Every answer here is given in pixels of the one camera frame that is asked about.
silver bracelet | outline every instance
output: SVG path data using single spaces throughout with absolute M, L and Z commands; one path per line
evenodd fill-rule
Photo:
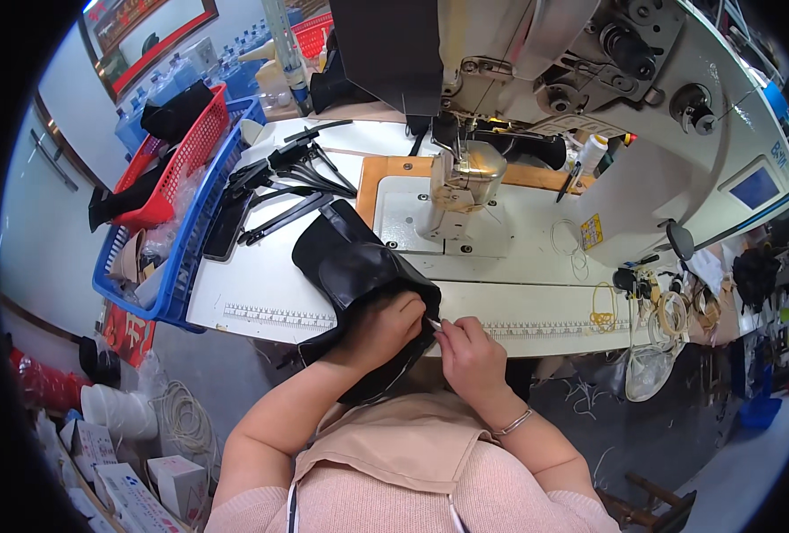
M 509 435 L 511 432 L 513 432 L 513 430 L 515 430 L 517 427 L 519 427 L 522 424 L 522 422 L 527 421 L 528 420 L 528 416 L 530 416 L 532 414 L 534 414 L 534 410 L 532 410 L 531 408 L 528 408 L 528 410 L 525 411 L 525 414 L 523 414 L 522 416 L 517 418 L 509 426 L 507 426 L 506 428 L 504 428 L 500 432 L 491 432 L 493 434 L 493 437 L 503 437 L 504 435 Z

measuring ruler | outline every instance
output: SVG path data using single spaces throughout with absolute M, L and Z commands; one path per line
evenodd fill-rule
M 273 307 L 258 307 L 256 305 L 242 305 L 226 303 L 223 307 L 223 318 L 257 322 L 271 326 L 287 326 L 294 329 L 325 332 L 336 326 L 336 315 L 326 313 L 307 313 L 278 309 Z
M 628 331 L 629 321 L 618 320 L 611 333 Z M 496 340 L 539 340 L 542 338 L 574 338 L 603 335 L 590 321 L 560 322 L 485 322 L 483 329 Z

beige apron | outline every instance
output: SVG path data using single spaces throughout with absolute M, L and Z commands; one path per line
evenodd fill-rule
M 312 447 L 297 455 L 288 531 L 296 527 L 296 484 L 319 461 L 349 465 L 390 485 L 450 496 L 478 439 L 498 444 L 474 411 L 446 391 L 351 410 L 336 404 L 320 422 Z

door handle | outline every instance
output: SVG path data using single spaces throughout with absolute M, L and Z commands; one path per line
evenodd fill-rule
M 38 148 L 38 150 L 42 153 L 42 155 L 45 156 L 45 159 L 48 160 L 48 163 L 51 163 L 51 166 L 54 167 L 54 170 L 57 171 L 57 174 L 60 176 L 60 180 L 63 181 L 65 186 L 67 186 L 71 192 L 76 193 L 77 192 L 77 183 L 72 181 L 72 179 L 69 177 L 69 175 L 66 174 L 66 172 L 63 170 L 63 168 L 57 162 L 57 160 L 60 159 L 60 154 L 63 153 L 63 150 L 61 148 L 59 148 L 57 150 L 56 156 L 51 155 L 51 154 L 48 153 L 48 150 L 44 146 L 42 146 L 42 142 L 39 139 L 39 136 L 36 134 L 36 132 L 33 131 L 33 128 L 30 128 L 30 134 L 33 136 L 33 141 L 36 144 L 36 147 Z

yellow warning sticker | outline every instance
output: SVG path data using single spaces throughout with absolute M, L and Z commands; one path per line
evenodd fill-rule
M 590 220 L 581 224 L 581 247 L 589 250 L 600 242 L 602 242 L 602 223 L 599 221 L 599 214 L 596 213 Z

